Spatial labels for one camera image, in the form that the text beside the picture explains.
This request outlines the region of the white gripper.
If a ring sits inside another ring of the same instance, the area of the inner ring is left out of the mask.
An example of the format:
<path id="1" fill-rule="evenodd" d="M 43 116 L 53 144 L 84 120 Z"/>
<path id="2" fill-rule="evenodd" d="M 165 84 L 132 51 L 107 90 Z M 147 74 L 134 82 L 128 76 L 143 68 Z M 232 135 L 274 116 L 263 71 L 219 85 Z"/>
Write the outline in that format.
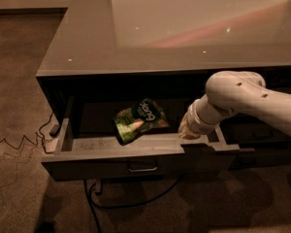
<path id="1" fill-rule="evenodd" d="M 218 127 L 221 114 L 208 99 L 197 99 L 183 116 L 178 134 L 184 140 L 196 140 Z"/>

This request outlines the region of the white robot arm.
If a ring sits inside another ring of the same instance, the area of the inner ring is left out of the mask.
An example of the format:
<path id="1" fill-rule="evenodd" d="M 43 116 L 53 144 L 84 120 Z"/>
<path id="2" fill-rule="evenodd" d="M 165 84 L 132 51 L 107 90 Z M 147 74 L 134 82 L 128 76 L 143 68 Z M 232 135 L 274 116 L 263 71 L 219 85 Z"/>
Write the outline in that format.
<path id="1" fill-rule="evenodd" d="M 178 134 L 182 139 L 198 139 L 238 113 L 256 117 L 291 137 L 291 94 L 267 89 L 261 75 L 246 71 L 211 75 L 206 93 L 188 107 Z"/>

